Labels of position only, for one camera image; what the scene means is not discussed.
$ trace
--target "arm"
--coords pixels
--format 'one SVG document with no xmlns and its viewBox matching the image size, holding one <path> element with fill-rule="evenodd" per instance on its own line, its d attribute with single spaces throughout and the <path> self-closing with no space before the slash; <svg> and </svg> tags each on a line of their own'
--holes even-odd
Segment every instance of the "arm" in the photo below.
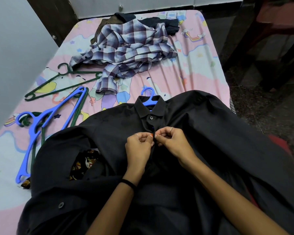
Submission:
<svg viewBox="0 0 294 235">
<path fill-rule="evenodd" d="M 147 132 L 128 137 L 125 144 L 128 168 L 123 179 L 138 185 L 153 146 L 153 135 Z M 86 235 L 119 234 L 124 218 L 134 196 L 133 189 L 120 183 L 91 224 Z"/>
<path fill-rule="evenodd" d="M 288 234 L 200 161 L 181 129 L 171 129 L 171 127 L 159 129 L 155 133 L 155 138 L 159 146 L 167 147 L 178 158 L 180 165 L 196 177 L 240 233 L 246 235 Z"/>
</svg>

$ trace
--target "bed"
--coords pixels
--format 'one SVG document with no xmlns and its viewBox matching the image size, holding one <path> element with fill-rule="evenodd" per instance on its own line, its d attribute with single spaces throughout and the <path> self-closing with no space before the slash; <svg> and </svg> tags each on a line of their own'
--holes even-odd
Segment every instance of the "bed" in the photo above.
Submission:
<svg viewBox="0 0 294 235">
<path fill-rule="evenodd" d="M 177 51 L 177 57 L 154 64 L 149 71 L 136 74 L 130 79 L 117 79 L 117 94 L 98 94 L 93 87 L 96 81 L 84 84 L 89 88 L 86 102 L 77 124 L 90 115 L 122 103 L 134 103 L 144 87 L 152 87 L 164 100 L 188 90 L 202 90 L 217 96 L 225 105 L 230 104 L 229 87 L 214 47 L 207 23 L 196 10 L 162 11 L 136 15 L 137 19 L 157 16 L 162 19 L 179 20 L 180 30 L 169 36 L 169 43 Z M 36 79 L 32 89 L 51 77 L 65 73 L 58 69 L 60 63 L 69 63 L 73 55 L 83 53 L 101 22 L 101 18 L 87 19 L 77 23 L 68 34 L 54 58 Z M 102 71 L 102 65 L 84 67 L 87 71 Z M 37 93 L 56 91 L 67 86 L 94 78 L 94 74 L 60 76 Z M 0 234 L 15 234 L 17 223 L 25 203 L 30 198 L 30 190 L 15 183 L 16 174 L 29 144 L 28 128 L 15 123 L 16 116 L 23 111 L 42 112 L 60 103 L 73 89 L 51 94 L 31 102 L 22 100 L 0 130 Z M 70 100 L 52 119 L 46 130 L 46 137 L 59 131 L 71 113 L 76 100 Z M 40 148 L 38 138 L 36 152 Z"/>
</svg>

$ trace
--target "hand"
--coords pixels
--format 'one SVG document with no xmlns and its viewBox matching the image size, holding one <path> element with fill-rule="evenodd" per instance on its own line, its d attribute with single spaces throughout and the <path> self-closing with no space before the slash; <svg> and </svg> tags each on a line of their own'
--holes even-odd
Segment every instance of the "hand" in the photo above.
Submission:
<svg viewBox="0 0 294 235">
<path fill-rule="evenodd" d="M 183 130 L 173 127 L 164 127 L 155 132 L 158 146 L 164 145 L 170 153 L 179 160 L 180 165 L 189 170 L 189 164 L 199 160 L 189 145 Z"/>
<path fill-rule="evenodd" d="M 145 171 L 151 147 L 155 144 L 153 139 L 153 134 L 148 132 L 133 134 L 127 139 L 125 149 L 128 167 L 123 178 L 134 185 L 138 184 Z"/>
</svg>

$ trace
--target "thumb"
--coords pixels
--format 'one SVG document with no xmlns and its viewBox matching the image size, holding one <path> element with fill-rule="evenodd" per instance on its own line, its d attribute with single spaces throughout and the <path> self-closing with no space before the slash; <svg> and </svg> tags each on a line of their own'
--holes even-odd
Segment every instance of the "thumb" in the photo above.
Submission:
<svg viewBox="0 0 294 235">
<path fill-rule="evenodd" d="M 152 144 L 152 142 L 154 141 L 154 135 L 151 133 L 145 140 L 145 142 Z"/>
<path fill-rule="evenodd" d="M 168 141 L 168 138 L 165 138 L 161 135 L 155 135 L 155 138 L 158 142 L 162 143 L 163 145 L 165 145 L 165 143 Z"/>
</svg>

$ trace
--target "button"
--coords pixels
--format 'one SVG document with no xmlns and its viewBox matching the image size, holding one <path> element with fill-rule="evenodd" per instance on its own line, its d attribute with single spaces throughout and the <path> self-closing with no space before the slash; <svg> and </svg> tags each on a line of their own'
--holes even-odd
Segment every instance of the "button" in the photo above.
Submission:
<svg viewBox="0 0 294 235">
<path fill-rule="evenodd" d="M 59 203 L 59 206 L 58 206 L 58 208 L 59 208 L 59 209 L 61 209 L 61 208 L 63 207 L 63 205 L 64 205 L 64 203 L 63 203 L 63 202 Z"/>
</svg>

